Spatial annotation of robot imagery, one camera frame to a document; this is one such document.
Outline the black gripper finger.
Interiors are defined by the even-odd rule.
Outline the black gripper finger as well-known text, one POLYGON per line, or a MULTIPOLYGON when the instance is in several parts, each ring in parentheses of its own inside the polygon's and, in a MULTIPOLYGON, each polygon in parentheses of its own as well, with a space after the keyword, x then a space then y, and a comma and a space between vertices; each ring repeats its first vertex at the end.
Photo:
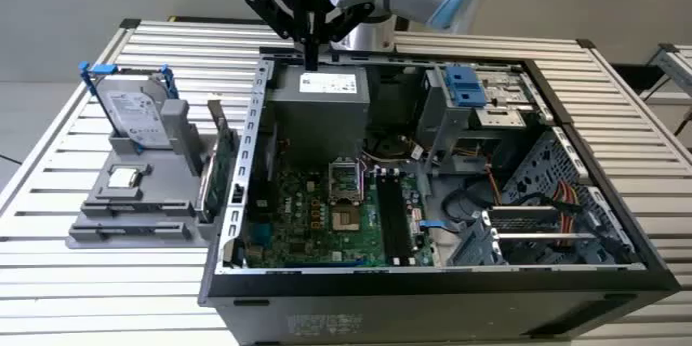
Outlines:
POLYGON ((290 0, 289 13, 277 0, 246 0, 250 7, 283 39, 302 44, 305 67, 313 70, 313 33, 309 10, 302 0, 290 0))
POLYGON ((311 70, 318 70, 321 46, 341 41, 353 29, 369 18, 375 4, 366 2, 347 7, 331 20, 327 20, 327 9, 314 11, 311 30, 311 70))

